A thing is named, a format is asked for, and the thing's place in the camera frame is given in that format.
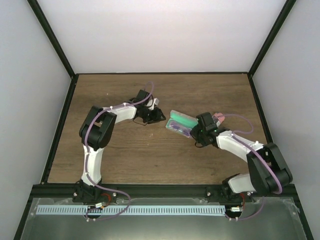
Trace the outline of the beige glasses case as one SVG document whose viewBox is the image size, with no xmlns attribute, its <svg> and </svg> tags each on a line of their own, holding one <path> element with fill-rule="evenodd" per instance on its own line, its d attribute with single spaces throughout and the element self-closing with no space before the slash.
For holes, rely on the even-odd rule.
<svg viewBox="0 0 320 240">
<path fill-rule="evenodd" d="M 219 126 L 223 123 L 223 121 L 225 120 L 225 116 L 223 113 L 221 112 L 216 112 L 213 114 L 212 116 L 214 123 Z"/>
</svg>

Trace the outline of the grey hard glasses case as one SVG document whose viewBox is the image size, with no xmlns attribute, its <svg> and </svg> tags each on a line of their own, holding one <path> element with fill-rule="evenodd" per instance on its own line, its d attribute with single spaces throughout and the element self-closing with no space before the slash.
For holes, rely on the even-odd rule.
<svg viewBox="0 0 320 240">
<path fill-rule="evenodd" d="M 166 123 L 166 126 L 165 126 L 166 129 L 168 129 L 168 130 L 170 130 L 169 129 L 169 123 L 171 121 L 175 121 L 175 122 L 181 124 L 182 126 L 189 128 L 190 131 L 198 124 L 198 121 L 197 121 L 196 118 L 191 117 L 189 115 L 186 115 L 184 113 L 178 112 L 176 110 L 171 110 L 170 111 L 170 118 L 169 118 L 169 120 L 168 120 L 168 122 Z"/>
</svg>

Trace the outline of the pink transparent sunglasses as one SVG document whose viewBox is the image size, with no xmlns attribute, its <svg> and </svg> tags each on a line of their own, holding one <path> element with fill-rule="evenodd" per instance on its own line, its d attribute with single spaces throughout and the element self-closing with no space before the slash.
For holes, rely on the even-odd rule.
<svg viewBox="0 0 320 240">
<path fill-rule="evenodd" d="M 185 137 L 190 137 L 191 129 L 181 125 L 176 121 L 171 121 L 168 125 L 168 129 L 173 130 L 174 132 L 179 133 L 181 135 L 184 135 Z"/>
</svg>

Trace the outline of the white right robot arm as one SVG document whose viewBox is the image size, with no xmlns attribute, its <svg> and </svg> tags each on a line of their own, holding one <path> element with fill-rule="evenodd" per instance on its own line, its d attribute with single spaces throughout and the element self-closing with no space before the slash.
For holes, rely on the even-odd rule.
<svg viewBox="0 0 320 240">
<path fill-rule="evenodd" d="M 223 198 L 236 200 L 240 193 L 252 192 L 266 196 L 281 194 L 283 188 L 293 181 L 293 175 L 279 149 L 274 143 L 262 144 L 245 139 L 228 128 L 206 129 L 197 124 L 190 132 L 201 147 L 212 145 L 244 160 L 248 173 L 236 174 L 225 179 Z"/>
</svg>

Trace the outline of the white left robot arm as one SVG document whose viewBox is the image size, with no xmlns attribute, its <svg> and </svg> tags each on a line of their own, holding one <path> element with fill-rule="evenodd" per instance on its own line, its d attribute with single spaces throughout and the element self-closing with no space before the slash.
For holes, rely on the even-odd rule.
<svg viewBox="0 0 320 240">
<path fill-rule="evenodd" d="M 146 125 L 164 121 L 166 117 L 158 105 L 158 98 L 150 98 L 136 105 L 133 102 L 124 102 L 117 106 L 91 107 L 79 130 L 84 149 L 81 180 L 88 185 L 84 195 L 89 201 L 97 202 L 102 196 L 102 189 L 97 186 L 102 180 L 102 156 L 112 137 L 115 124 L 136 118 L 141 118 Z"/>
</svg>

